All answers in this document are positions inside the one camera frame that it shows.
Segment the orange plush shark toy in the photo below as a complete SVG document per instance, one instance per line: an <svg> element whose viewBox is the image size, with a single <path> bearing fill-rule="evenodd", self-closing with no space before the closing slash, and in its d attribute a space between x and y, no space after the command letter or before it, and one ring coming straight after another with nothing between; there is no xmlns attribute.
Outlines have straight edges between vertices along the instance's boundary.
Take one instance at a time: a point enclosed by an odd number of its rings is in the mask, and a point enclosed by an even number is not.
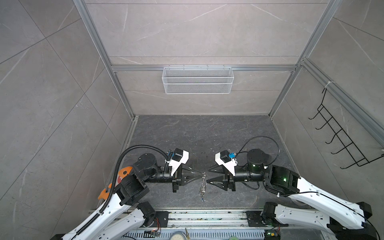
<svg viewBox="0 0 384 240"><path fill-rule="evenodd" d="M122 179L125 178L131 172L132 169L133 167L129 166L119 170L116 186L121 183ZM106 200L109 196L108 190L110 190L111 187L112 187L112 184L109 184L107 189L103 189L98 196L98 200Z"/></svg>

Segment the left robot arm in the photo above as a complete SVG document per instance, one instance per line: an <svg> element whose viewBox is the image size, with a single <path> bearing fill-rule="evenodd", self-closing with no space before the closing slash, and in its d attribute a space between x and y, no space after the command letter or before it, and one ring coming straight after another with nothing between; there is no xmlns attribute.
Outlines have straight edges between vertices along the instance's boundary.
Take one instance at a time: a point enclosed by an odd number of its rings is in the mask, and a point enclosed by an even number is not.
<svg viewBox="0 0 384 240"><path fill-rule="evenodd" d="M155 224L161 227L156 211L149 202L141 199L149 193L147 183L172 185L175 193L180 186L200 179L203 174L187 167L187 151L176 149L169 155L169 170L158 166L153 154L138 158L121 182L114 188L102 206L67 234L57 234L54 240L115 240L139 227Z"/></svg>

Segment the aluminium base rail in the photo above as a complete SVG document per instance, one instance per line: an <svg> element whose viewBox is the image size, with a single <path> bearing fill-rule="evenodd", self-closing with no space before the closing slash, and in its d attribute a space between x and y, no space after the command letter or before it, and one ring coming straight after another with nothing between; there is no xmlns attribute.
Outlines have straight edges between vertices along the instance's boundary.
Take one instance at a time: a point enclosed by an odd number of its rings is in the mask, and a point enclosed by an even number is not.
<svg viewBox="0 0 384 240"><path fill-rule="evenodd" d="M298 225L264 225L257 210L165 210L145 226L140 210L118 216L94 240L333 240L325 231Z"/></svg>

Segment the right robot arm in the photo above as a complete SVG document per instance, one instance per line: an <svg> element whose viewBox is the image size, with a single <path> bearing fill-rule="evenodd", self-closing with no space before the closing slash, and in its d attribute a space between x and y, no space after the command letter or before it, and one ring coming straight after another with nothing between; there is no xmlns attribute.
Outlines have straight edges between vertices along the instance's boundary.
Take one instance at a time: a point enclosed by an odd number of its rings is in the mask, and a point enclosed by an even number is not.
<svg viewBox="0 0 384 240"><path fill-rule="evenodd" d="M264 225L273 228L290 225L318 229L338 240L379 240L381 237L369 221L372 208L365 202L352 203L338 198L308 182L287 168L272 165L271 156L260 149L247 152L247 163L238 166L236 154L224 150L215 155L219 177L207 183L224 191L236 191L236 184L262 184L277 197L308 205L307 209L291 208L267 202L260 214Z"/></svg>

